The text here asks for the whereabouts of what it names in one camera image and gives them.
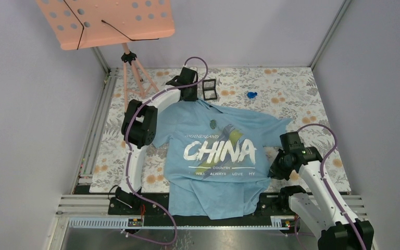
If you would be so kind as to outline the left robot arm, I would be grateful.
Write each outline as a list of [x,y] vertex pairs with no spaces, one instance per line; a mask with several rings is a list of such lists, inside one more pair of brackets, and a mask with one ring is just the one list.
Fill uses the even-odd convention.
[[111,199],[111,207],[119,205],[128,214],[134,214],[142,207],[137,195],[142,186],[146,151],[156,137],[158,115],[176,102],[197,100],[197,84],[197,71],[183,67],[160,92],[143,101],[133,99],[128,103],[121,127],[126,143],[126,165],[115,197]]

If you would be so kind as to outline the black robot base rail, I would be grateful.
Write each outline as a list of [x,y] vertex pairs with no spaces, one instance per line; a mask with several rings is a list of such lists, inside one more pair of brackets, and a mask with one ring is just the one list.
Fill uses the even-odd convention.
[[168,216],[175,224],[175,216],[204,216],[210,220],[222,220],[244,216],[293,216],[296,214],[282,209],[278,204],[279,193],[260,193],[257,197],[246,197],[242,191],[213,192],[208,190],[202,194],[172,186],[170,193],[143,193],[142,207],[134,212],[127,212],[120,206],[111,207],[111,199],[115,192],[105,195],[102,209],[111,216]]

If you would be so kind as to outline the black square brooch box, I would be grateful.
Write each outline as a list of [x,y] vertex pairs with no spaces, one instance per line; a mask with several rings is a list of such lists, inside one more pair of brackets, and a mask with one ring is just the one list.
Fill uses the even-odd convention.
[[216,79],[207,79],[202,81],[202,93],[205,101],[215,101],[218,99],[216,87]]

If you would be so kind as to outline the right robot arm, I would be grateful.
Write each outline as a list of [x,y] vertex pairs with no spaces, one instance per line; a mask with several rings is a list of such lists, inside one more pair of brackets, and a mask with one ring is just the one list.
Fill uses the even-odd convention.
[[280,212],[298,215],[317,239],[318,249],[371,249],[374,229],[362,221],[337,191],[324,168],[323,158],[315,147],[306,147],[298,132],[280,136],[279,150],[268,176],[289,180],[293,171],[305,181],[314,197],[300,185],[280,190]]

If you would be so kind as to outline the light blue printed t-shirt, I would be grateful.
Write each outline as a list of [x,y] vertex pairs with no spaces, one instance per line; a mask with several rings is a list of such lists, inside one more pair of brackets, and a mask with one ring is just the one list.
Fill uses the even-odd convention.
[[[216,129],[210,128],[215,119]],[[172,186],[202,194],[242,191],[257,197],[270,185],[266,147],[279,147],[288,118],[252,110],[180,101],[157,118],[153,145],[167,144],[164,177]]]

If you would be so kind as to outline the round white-backed brooch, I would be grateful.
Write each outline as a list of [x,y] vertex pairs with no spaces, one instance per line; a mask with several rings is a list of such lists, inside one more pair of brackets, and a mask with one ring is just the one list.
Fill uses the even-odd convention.
[[214,130],[214,129],[216,129],[216,127],[217,127],[216,120],[215,119],[211,120],[210,121],[210,128]]

